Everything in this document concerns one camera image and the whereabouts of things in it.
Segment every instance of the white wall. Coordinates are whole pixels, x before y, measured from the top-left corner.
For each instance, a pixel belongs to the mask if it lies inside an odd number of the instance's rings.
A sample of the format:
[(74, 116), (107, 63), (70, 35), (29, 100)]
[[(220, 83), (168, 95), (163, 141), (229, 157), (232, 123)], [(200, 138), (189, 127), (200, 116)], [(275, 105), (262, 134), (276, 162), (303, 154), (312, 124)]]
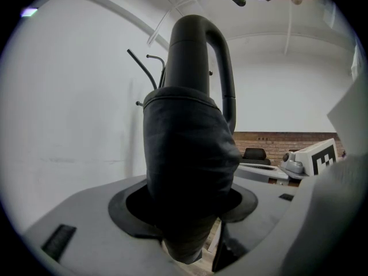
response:
[[(351, 63), (332, 55), (292, 52), (297, 45), (293, 40), (286, 56), (280, 52), (284, 40), (280, 46), (265, 42), (252, 46), (249, 39), (242, 40), (229, 42), (236, 89), (235, 131), (335, 132), (327, 113), (352, 84)], [(222, 108), (219, 83), (216, 71), (211, 97)]]
[(0, 65), (0, 190), (18, 232), (70, 195), (145, 173), (143, 110), (167, 57), (88, 0), (50, 0), (23, 19)]

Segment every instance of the black chair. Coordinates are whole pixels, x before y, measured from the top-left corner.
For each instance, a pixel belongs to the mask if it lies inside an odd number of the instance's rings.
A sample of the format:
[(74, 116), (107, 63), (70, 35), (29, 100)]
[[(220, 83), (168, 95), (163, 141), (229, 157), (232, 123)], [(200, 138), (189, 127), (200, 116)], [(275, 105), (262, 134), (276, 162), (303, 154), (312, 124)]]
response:
[(263, 148), (246, 148), (241, 163), (264, 164), (270, 166), (271, 161), (266, 159), (266, 151)]

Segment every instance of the white ceiling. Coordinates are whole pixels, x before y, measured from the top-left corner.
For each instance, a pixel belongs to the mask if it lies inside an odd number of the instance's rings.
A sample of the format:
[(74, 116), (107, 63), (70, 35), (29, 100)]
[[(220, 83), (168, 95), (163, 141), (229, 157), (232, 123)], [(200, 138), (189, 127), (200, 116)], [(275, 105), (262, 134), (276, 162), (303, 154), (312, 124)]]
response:
[[(172, 4), (180, 0), (169, 0)], [(289, 0), (247, 0), (239, 7), (231, 0), (198, 0), (180, 7), (183, 15), (199, 14), (210, 19), (225, 38), (249, 35), (285, 34), (289, 24)], [(342, 16), (331, 22), (332, 8), (328, 0), (303, 1), (292, 5), (292, 35), (314, 37), (352, 50), (354, 38)]]

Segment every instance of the brick wall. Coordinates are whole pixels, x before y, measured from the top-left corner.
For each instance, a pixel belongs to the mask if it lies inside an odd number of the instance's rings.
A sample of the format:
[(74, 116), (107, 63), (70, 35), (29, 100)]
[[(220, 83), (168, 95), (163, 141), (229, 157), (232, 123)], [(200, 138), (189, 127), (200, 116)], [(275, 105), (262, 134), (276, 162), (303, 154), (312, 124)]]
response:
[(243, 155), (247, 147), (263, 148), (273, 166), (278, 166), (286, 151), (301, 150), (319, 141), (334, 138), (338, 156), (344, 148), (336, 133), (235, 132), (235, 144)]

